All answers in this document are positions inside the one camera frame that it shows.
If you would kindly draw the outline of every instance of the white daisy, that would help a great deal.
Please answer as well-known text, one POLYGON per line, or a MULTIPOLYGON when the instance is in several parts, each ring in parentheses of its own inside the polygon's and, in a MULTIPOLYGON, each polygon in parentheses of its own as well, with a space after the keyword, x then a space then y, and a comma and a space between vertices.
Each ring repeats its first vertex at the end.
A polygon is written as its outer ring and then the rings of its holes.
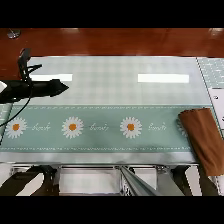
POLYGON ((66 138, 70 137, 71 139, 82 134, 83 126, 83 121, 78 117, 69 117, 69 119, 63 122, 62 131, 66 138))
POLYGON ((140 121, 134 117, 126 117, 126 119, 123 119, 120 127, 120 131, 123 131, 123 135, 126 135, 126 138, 135 138, 135 136, 141 134, 140 131, 142 130, 140 121))
POLYGON ((15 118, 10 121, 6 127, 6 135, 8 138, 17 138, 23 134, 27 128, 25 119, 22 118, 15 118))
POLYGON ((183 127, 183 125, 182 125, 180 119, 177 119, 177 128, 178 128, 178 130, 180 131, 181 135, 183 135, 184 137, 187 138, 187 136, 188 136, 188 135, 187 135, 187 132, 186 132, 186 130, 184 129, 184 127, 183 127))

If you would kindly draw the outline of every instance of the table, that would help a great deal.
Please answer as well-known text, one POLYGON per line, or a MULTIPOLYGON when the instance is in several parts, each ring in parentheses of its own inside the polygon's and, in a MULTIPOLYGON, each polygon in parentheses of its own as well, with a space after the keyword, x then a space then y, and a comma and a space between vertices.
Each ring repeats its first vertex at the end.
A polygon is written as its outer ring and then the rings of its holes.
MULTIPOLYGON (((72 74, 72 81, 63 81, 69 89, 53 98, 30 101, 18 116, 22 118, 21 125, 26 122, 24 133, 12 138, 5 131, 1 162, 164 165, 197 162, 177 120, 178 113, 185 109, 213 110, 196 58, 34 57, 29 65, 40 63, 42 68, 33 75, 72 74), (187 75, 189 82, 138 82, 138 74, 187 75), (79 125, 84 121, 79 126, 83 133, 73 138, 62 125, 74 121, 72 117, 75 119, 77 115, 81 118, 79 125), (133 122, 137 118, 137 122, 141 121, 142 130, 136 138, 130 139, 120 130, 126 117, 133 122)), ((14 104, 10 116, 25 102, 14 104)))

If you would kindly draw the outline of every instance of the green table runner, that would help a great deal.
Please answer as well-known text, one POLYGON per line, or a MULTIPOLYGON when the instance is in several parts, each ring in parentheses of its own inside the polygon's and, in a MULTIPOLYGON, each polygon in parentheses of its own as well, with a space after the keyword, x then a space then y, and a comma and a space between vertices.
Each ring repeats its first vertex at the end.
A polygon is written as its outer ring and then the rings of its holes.
MULTIPOLYGON (((28 106, 11 121, 0 150, 7 152, 187 152, 178 120, 203 106, 28 106)), ((21 106, 13 106, 13 116, 21 106)))

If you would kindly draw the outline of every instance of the metal bar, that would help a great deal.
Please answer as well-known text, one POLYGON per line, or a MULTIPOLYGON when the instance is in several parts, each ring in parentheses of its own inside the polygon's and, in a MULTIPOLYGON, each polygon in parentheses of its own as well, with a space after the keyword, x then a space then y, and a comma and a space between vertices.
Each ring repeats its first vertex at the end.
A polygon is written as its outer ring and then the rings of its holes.
POLYGON ((141 178, 136 176, 126 167, 120 167, 121 173, 127 182, 127 185, 134 196, 161 196, 161 194, 145 183, 141 178))

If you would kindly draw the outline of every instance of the brown cloth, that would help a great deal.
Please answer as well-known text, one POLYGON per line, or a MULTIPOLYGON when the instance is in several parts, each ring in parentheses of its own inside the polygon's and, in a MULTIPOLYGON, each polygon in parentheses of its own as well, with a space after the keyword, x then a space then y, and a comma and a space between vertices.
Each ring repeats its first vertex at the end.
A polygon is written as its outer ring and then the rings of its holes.
POLYGON ((224 141, 209 108, 185 110, 179 114, 192 147, 207 176, 224 174, 224 141))

